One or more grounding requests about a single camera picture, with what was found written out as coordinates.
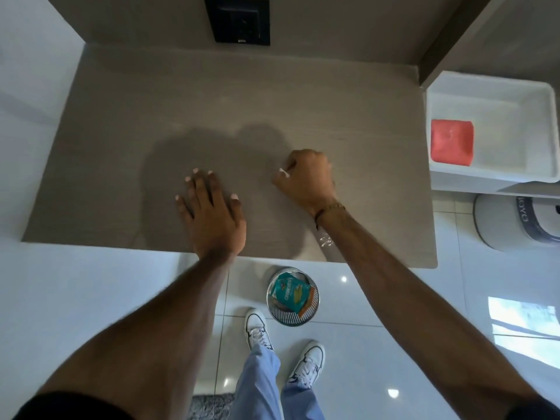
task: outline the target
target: pink sponge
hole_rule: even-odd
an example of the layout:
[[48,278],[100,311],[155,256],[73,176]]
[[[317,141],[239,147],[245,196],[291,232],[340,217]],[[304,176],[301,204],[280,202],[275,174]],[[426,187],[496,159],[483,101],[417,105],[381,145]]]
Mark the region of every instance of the pink sponge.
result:
[[474,126],[471,121],[432,119],[430,156],[435,162],[470,166]]

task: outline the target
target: gray rug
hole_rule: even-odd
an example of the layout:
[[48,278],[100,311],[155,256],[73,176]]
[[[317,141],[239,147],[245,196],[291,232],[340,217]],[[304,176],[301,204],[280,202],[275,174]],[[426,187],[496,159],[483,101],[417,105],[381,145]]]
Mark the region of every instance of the gray rug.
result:
[[227,420],[233,394],[193,396],[187,420]]

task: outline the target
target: metal trash can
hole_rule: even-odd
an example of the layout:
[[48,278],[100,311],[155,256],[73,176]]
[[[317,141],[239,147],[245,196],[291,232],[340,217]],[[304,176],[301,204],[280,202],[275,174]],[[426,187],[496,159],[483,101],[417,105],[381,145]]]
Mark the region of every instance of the metal trash can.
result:
[[[311,307],[305,312],[305,314],[300,318],[297,313],[293,312],[289,308],[285,307],[282,303],[278,302],[275,298],[270,295],[271,289],[274,287],[274,283],[278,279],[278,277],[283,273],[290,273],[294,277],[305,280],[308,284],[310,284],[313,288],[315,288],[315,293],[313,295],[312,305]],[[315,282],[305,274],[303,271],[298,270],[297,268],[287,267],[282,268],[276,271],[272,277],[270,277],[270,283],[267,288],[267,307],[268,310],[274,319],[289,327],[297,327],[305,324],[309,320],[313,318],[313,316],[317,313],[319,309],[318,304],[320,302],[318,288]]]
[[474,200],[473,215],[480,238],[493,249],[560,249],[558,199],[480,194]]

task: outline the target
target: white sneaker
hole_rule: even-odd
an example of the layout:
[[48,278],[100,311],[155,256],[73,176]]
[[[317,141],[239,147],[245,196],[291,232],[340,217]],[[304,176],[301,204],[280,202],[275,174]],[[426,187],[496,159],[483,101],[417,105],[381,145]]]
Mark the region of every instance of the white sneaker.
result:
[[288,378],[288,383],[298,383],[299,386],[311,389],[325,365],[325,347],[316,340],[307,344],[300,361]]
[[245,332],[247,333],[249,349],[260,344],[274,351],[268,336],[267,321],[259,310],[251,309],[245,315]]

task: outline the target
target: bracelet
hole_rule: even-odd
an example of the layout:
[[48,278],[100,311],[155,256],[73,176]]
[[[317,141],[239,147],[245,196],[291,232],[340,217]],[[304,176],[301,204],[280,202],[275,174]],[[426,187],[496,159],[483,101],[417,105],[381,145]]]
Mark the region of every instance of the bracelet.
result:
[[326,211],[330,211],[331,209],[338,209],[338,208],[342,208],[342,209],[346,210],[346,208],[344,207],[343,204],[337,202],[337,203],[331,203],[330,205],[325,206],[323,209],[321,209],[319,212],[316,213],[316,215],[315,215],[315,226],[317,227],[317,231],[319,231],[318,230],[319,224],[317,223],[317,221],[321,217],[321,215],[323,215]]

